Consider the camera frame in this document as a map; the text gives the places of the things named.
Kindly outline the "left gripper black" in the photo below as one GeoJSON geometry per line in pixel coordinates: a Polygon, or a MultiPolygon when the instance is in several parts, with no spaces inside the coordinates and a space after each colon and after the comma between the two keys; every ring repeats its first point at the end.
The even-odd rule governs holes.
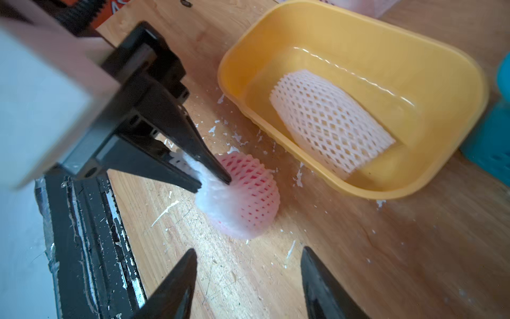
{"type": "Polygon", "coordinates": [[[156,138],[163,134],[220,181],[231,183],[183,106],[189,97],[183,63],[150,23],[138,23],[101,67],[120,82],[119,91],[47,174],[88,179],[116,170],[195,194],[201,183],[169,163],[170,150],[156,138]]]}

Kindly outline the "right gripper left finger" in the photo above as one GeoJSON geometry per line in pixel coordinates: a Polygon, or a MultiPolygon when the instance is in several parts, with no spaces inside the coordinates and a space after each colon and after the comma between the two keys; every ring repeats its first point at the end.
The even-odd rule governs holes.
{"type": "Polygon", "coordinates": [[[197,254],[189,249],[132,318],[190,318],[197,254]]]}

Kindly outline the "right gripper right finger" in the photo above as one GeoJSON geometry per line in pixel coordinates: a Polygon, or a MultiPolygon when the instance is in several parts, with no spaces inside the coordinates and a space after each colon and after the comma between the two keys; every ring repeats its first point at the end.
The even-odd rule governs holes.
{"type": "Polygon", "coordinates": [[[367,318],[310,247],[301,256],[301,276],[309,318],[367,318]]]}

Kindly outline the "netted apple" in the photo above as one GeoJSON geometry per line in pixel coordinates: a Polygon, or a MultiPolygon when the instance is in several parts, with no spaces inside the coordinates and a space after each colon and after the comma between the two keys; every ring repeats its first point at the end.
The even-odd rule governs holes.
{"type": "Polygon", "coordinates": [[[195,205],[211,225],[235,239],[253,239],[267,231],[280,206],[280,194],[272,172],[258,159],[238,151],[215,158],[230,174],[225,184],[200,162],[178,150],[169,161],[198,179],[201,188],[195,205]]]}

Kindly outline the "white foam net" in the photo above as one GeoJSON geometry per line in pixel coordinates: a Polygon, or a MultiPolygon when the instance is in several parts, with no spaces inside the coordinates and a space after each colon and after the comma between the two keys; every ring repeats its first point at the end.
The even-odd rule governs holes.
{"type": "Polygon", "coordinates": [[[294,142],[342,180],[396,142],[348,93],[308,70],[285,74],[270,103],[294,142]]]}

